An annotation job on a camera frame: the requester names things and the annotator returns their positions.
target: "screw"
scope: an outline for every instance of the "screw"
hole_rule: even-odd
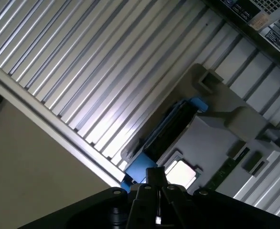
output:
[[[202,190],[202,191],[199,191],[199,194],[201,194],[201,195],[203,195],[203,196],[207,196],[207,195],[208,195],[208,192],[207,192],[207,191]]]
[[[174,190],[175,187],[174,187],[173,185],[169,185],[169,186],[168,186],[168,189],[169,189],[169,190]]]

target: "gray wall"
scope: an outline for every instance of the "gray wall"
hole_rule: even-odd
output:
[[[8,102],[0,107],[0,229],[25,223],[108,188]]]

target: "ridged metal panel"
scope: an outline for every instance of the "ridged metal panel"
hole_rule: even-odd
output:
[[[269,160],[278,160],[277,166],[266,168],[267,176],[252,177],[235,198],[280,216],[280,154],[274,152]]]
[[[194,63],[280,127],[280,68],[199,0],[0,0],[0,68],[120,169]]]

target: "metal rack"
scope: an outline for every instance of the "metal rack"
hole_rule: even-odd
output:
[[[280,68],[199,0],[0,0],[0,94],[111,186],[194,63],[280,127]]]

